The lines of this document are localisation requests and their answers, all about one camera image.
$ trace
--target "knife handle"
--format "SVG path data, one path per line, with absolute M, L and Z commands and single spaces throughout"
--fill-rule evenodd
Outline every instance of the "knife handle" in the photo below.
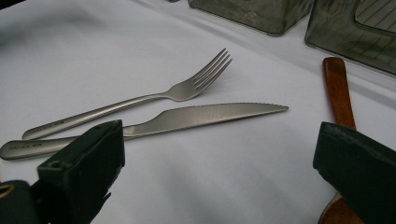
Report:
M 325 58 L 323 60 L 323 74 L 335 122 L 356 130 L 344 61 L 336 57 Z
M 0 158 L 11 161 L 53 154 L 75 139 L 76 137 L 67 137 L 49 140 L 10 141 L 0 148 Z

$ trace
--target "white tablecloth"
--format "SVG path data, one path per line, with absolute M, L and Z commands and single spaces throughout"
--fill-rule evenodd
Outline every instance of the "white tablecloth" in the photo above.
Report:
M 28 0 L 0 11 L 0 144 L 103 105 L 166 91 L 227 48 L 233 62 L 202 95 L 128 109 L 53 137 L 188 105 L 257 102 L 285 113 L 125 143 L 126 165 L 93 223 L 315 224 L 335 193 L 312 167 L 333 121 L 308 17 L 281 37 L 189 8 L 186 0 Z M 346 62 L 357 128 L 396 148 L 396 78 Z M 47 158 L 0 161 L 33 184 Z

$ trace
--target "wooden handle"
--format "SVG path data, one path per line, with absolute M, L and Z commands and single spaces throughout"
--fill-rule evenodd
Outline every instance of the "wooden handle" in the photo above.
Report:
M 325 58 L 323 73 L 335 122 L 356 130 L 347 85 L 347 71 L 341 58 Z
M 323 60 L 323 75 L 336 124 L 356 130 L 344 61 L 341 58 L 325 58 Z M 339 193 L 327 205 L 318 223 L 364 224 Z

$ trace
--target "fork handle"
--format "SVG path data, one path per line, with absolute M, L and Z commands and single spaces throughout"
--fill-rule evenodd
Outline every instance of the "fork handle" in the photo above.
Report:
M 33 140 L 33 139 L 38 139 L 46 136 L 50 136 L 55 133 L 59 133 L 61 131 L 76 127 L 80 124 L 86 123 L 88 121 L 94 120 L 94 119 L 99 119 L 103 116 L 115 113 L 117 111 L 120 111 L 122 109 L 134 106 L 134 105 L 140 105 L 143 103 L 146 103 L 148 101 L 153 101 L 153 100 L 159 100 L 162 98 L 166 98 L 162 93 L 158 94 L 151 94 L 151 95 L 146 95 L 146 96 L 140 96 L 136 97 L 134 99 L 122 101 L 119 103 L 116 103 L 114 105 L 107 105 L 98 109 L 94 109 L 92 111 L 88 111 L 82 114 L 75 115 L 73 117 L 67 118 L 67 119 L 60 119 L 48 124 L 44 124 L 38 127 L 35 127 L 33 129 L 29 129 L 26 131 L 22 139 L 23 140 Z

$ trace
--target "steak knife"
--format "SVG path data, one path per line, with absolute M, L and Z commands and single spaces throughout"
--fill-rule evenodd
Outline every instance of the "steak knife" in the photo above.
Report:
M 189 106 L 163 111 L 145 123 L 123 128 L 124 141 L 157 133 L 168 133 L 235 119 L 246 119 L 286 111 L 283 105 L 234 103 L 223 105 Z M 49 155 L 61 150 L 77 137 L 49 140 L 17 140 L 5 143 L 0 148 L 3 160 L 25 159 Z

